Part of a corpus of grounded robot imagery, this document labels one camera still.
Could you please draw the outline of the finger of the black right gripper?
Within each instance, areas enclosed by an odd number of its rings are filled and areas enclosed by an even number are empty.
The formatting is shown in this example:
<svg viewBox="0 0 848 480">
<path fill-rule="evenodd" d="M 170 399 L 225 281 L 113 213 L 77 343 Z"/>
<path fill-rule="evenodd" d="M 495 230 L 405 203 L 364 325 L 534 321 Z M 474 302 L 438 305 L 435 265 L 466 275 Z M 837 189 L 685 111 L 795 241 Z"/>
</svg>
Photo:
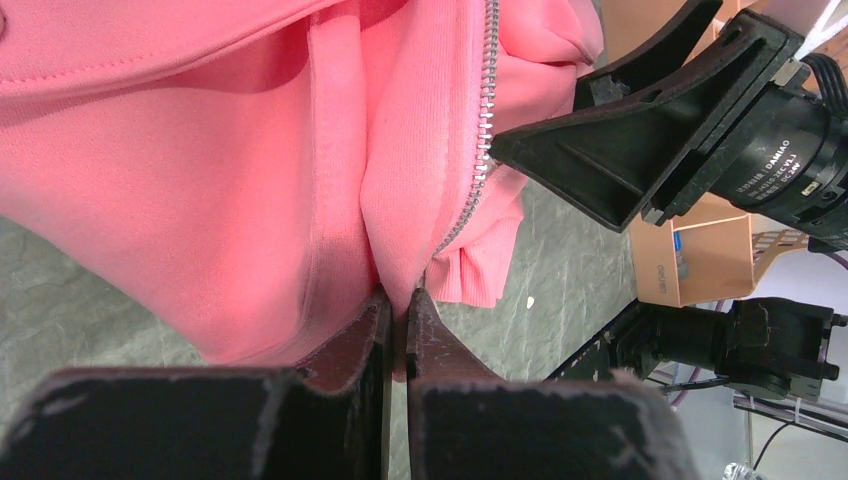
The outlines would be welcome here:
<svg viewBox="0 0 848 480">
<path fill-rule="evenodd" d="M 702 44 L 721 1 L 603 1 L 608 64 L 578 79 L 574 108 L 620 100 L 679 69 Z"/>
<path fill-rule="evenodd" d="M 500 133 L 490 153 L 622 232 L 635 217 L 645 218 L 686 149 L 705 139 L 705 129 L 668 108 L 695 88 L 694 72 L 683 64 L 620 100 Z"/>
</svg>

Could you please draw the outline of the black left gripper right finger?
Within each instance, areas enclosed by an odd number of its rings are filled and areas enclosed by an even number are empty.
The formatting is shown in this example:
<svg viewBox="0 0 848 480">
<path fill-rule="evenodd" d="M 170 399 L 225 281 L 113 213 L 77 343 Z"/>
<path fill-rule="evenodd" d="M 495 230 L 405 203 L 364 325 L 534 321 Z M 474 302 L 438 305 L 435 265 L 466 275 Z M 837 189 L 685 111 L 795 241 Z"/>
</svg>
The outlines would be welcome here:
<svg viewBox="0 0 848 480">
<path fill-rule="evenodd" d="M 658 391 L 617 366 L 597 333 L 546 380 L 509 381 L 414 292 L 406 341 L 415 479 L 695 479 L 683 426 Z"/>
</svg>

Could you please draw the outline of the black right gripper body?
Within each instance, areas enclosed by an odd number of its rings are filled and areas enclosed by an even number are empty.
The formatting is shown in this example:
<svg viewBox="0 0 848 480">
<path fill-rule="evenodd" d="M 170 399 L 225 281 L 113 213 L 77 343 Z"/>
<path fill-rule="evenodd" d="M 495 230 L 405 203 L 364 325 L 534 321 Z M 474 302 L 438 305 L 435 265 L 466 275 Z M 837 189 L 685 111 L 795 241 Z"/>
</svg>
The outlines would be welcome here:
<svg viewBox="0 0 848 480">
<path fill-rule="evenodd" d="M 696 88 L 668 106 L 705 129 L 645 210 L 662 224 L 705 193 L 809 235 L 813 252 L 847 247 L 847 83 L 817 47 L 847 24 L 841 1 L 770 1 L 741 10 L 702 52 L 721 5 L 689 1 L 663 38 Z"/>
</svg>

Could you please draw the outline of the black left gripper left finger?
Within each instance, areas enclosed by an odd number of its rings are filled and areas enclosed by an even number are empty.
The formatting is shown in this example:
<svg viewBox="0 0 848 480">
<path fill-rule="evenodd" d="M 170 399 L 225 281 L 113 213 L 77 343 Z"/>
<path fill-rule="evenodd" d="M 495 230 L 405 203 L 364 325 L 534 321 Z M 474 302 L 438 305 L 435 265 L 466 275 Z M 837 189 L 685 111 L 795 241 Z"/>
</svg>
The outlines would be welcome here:
<svg viewBox="0 0 848 480">
<path fill-rule="evenodd" d="M 91 367 L 47 377 L 1 444 L 5 479 L 383 479 L 391 306 L 287 367 Z"/>
</svg>

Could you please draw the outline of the pink zip-up jacket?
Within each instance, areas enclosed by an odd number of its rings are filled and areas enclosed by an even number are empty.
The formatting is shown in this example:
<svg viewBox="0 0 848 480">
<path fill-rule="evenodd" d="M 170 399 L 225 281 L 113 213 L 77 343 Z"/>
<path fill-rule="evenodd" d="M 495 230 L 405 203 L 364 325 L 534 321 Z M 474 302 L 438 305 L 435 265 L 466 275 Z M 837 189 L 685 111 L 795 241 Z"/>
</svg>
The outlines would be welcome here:
<svg viewBox="0 0 848 480">
<path fill-rule="evenodd" d="M 212 364 L 286 365 L 377 288 L 502 298 L 589 1 L 5 1 L 1 213 Z"/>
</svg>

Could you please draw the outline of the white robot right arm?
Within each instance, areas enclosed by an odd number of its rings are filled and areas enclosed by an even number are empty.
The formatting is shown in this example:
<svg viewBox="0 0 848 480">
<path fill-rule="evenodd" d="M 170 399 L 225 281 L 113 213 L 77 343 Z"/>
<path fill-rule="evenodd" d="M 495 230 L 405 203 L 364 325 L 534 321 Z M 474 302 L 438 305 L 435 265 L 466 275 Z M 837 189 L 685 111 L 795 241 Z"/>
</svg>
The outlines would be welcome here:
<svg viewBox="0 0 848 480">
<path fill-rule="evenodd" d="M 489 152 L 600 225 L 660 225 L 707 193 L 810 238 L 847 247 L 847 84 L 829 56 L 776 14 L 744 10 L 703 52 L 720 9 L 688 1 L 625 57 L 579 78 L 570 114 L 497 134 Z M 726 312 L 633 301 L 552 374 L 555 381 L 647 377 L 663 361 L 764 399 L 815 400 L 845 316 L 780 298 Z"/>
</svg>

